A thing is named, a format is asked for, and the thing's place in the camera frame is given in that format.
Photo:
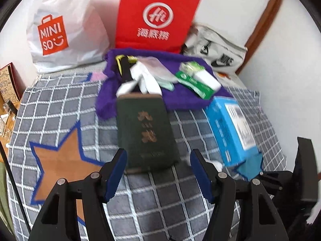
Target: wooden trim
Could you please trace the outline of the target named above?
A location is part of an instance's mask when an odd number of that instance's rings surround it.
[[[253,33],[245,44],[245,47],[248,48],[248,52],[245,56],[243,64],[236,70],[237,75],[243,70],[248,60],[252,57],[260,43],[263,41],[280,9],[281,3],[282,0],[269,0]]]

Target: box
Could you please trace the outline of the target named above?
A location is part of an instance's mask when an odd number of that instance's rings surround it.
[[[226,166],[236,166],[259,153],[252,131],[235,99],[214,97],[205,109]]]

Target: metal bolt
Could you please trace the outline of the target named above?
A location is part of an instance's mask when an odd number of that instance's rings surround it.
[[[63,185],[65,182],[66,182],[66,180],[64,178],[60,178],[57,181],[58,185]]]
[[[95,178],[98,178],[99,177],[99,173],[98,172],[93,172],[91,175],[90,175],[91,178],[95,179]]]
[[[259,184],[260,184],[260,181],[259,181],[258,179],[256,179],[256,178],[254,178],[254,179],[252,179],[252,183],[253,183],[254,185],[259,185]]]
[[[220,178],[227,178],[227,175],[224,172],[220,172],[218,175]]]

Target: orange star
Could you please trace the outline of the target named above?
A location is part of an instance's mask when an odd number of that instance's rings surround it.
[[[33,191],[32,205],[43,204],[59,178],[65,178],[68,182],[82,180],[92,172],[98,172],[104,164],[84,156],[80,121],[71,128],[58,147],[30,142],[30,148],[41,171]],[[77,214],[84,223],[81,200],[77,200]]]

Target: purple cloth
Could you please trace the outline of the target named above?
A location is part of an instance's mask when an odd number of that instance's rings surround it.
[[[96,113],[102,119],[109,119],[116,116],[116,92],[121,85],[121,76],[118,72],[115,57],[117,55],[131,55],[131,56],[153,56],[157,58],[171,73],[175,74],[179,71],[181,62],[196,61],[198,64],[204,66],[209,73],[212,69],[207,63],[196,57],[184,56],[181,54],[168,53],[162,51],[149,51],[140,49],[112,49],[105,55],[107,66],[103,73],[108,76],[107,80],[102,85],[96,100]],[[163,93],[163,100],[167,110],[174,109],[201,109],[207,107],[211,100],[203,100],[196,95],[192,90],[186,88],[182,84],[175,84],[174,91],[168,91],[161,88]],[[221,87],[215,96],[231,97],[226,89]]]

